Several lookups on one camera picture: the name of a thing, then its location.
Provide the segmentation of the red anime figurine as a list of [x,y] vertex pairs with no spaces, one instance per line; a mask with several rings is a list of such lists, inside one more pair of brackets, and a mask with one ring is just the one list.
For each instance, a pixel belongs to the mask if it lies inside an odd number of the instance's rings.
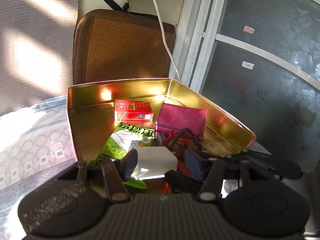
[[187,150],[202,150],[203,147],[189,128],[184,128],[176,135],[156,132],[159,146],[167,147],[178,160],[184,162]]

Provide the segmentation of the red cigarette box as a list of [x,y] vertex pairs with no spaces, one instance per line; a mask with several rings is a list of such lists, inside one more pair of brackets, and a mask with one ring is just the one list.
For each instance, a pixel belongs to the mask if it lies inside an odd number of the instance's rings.
[[116,100],[114,115],[117,121],[144,121],[153,120],[153,109],[149,102]]

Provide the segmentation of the green snack packet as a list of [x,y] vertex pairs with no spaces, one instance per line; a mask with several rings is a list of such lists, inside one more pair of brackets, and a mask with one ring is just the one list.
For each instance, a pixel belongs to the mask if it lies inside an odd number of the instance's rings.
[[[130,150],[136,150],[140,146],[149,147],[153,144],[154,140],[154,129],[119,122],[96,159],[90,161],[88,166],[92,170],[100,171],[103,161],[122,159]],[[139,182],[132,177],[124,183],[140,189],[147,188],[144,182]]]

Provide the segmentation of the white rectangular box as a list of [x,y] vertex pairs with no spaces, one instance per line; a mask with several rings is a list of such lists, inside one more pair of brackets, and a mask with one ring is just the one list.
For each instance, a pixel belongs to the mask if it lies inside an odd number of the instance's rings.
[[164,178],[166,172],[177,170],[178,159],[165,146],[138,147],[136,150],[138,162],[131,174],[135,180]]

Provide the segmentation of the blue patterned bedsheet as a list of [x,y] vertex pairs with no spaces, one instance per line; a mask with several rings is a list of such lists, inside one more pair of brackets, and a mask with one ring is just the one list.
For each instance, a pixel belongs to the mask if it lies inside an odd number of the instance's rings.
[[22,198],[75,162],[66,96],[1,116],[1,239],[25,236],[17,215]]

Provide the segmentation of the pink macaron biscuit tin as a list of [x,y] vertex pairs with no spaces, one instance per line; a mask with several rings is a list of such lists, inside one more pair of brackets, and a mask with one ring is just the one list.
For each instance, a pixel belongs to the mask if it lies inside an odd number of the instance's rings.
[[217,156],[238,154],[255,134],[227,111],[173,79],[72,86],[67,113],[79,160],[104,161],[126,185],[197,193]]

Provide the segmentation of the frosted glass door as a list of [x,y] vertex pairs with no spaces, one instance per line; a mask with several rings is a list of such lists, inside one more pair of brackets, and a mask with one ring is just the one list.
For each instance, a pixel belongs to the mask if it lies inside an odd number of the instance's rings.
[[319,0],[194,0],[182,82],[268,152],[319,163]]

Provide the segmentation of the magenta wallet box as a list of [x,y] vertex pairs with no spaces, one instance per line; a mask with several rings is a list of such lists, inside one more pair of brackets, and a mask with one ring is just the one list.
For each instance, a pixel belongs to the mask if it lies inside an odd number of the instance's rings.
[[155,123],[155,130],[164,134],[171,132],[176,135],[182,129],[189,128],[197,139],[202,140],[207,112],[207,109],[162,103]]

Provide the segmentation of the grey padded backboard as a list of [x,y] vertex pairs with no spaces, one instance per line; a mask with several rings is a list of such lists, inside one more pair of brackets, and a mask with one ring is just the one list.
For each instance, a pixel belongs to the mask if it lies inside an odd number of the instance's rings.
[[1,0],[1,113],[72,85],[78,0]]

